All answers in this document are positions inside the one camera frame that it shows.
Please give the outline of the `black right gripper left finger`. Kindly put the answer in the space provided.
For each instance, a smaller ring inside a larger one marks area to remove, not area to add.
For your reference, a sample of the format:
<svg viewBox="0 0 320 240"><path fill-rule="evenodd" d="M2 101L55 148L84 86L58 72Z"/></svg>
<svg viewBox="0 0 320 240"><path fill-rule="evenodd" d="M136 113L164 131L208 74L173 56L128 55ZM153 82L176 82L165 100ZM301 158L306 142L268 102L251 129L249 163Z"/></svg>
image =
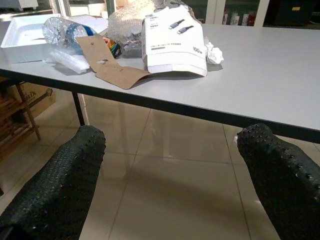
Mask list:
<svg viewBox="0 0 320 240"><path fill-rule="evenodd" d="M78 128L0 215L2 240L78 240L106 149L104 133Z"/></svg>

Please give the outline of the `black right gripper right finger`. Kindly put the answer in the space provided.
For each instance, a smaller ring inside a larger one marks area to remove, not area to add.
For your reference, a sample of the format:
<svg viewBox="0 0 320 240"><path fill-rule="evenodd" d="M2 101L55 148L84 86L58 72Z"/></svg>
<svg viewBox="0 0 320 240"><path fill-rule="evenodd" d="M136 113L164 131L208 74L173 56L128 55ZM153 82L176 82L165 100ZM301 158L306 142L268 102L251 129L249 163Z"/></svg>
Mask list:
<svg viewBox="0 0 320 240"><path fill-rule="evenodd" d="M263 123L237 134L255 192L282 240L320 238L320 167Z"/></svg>

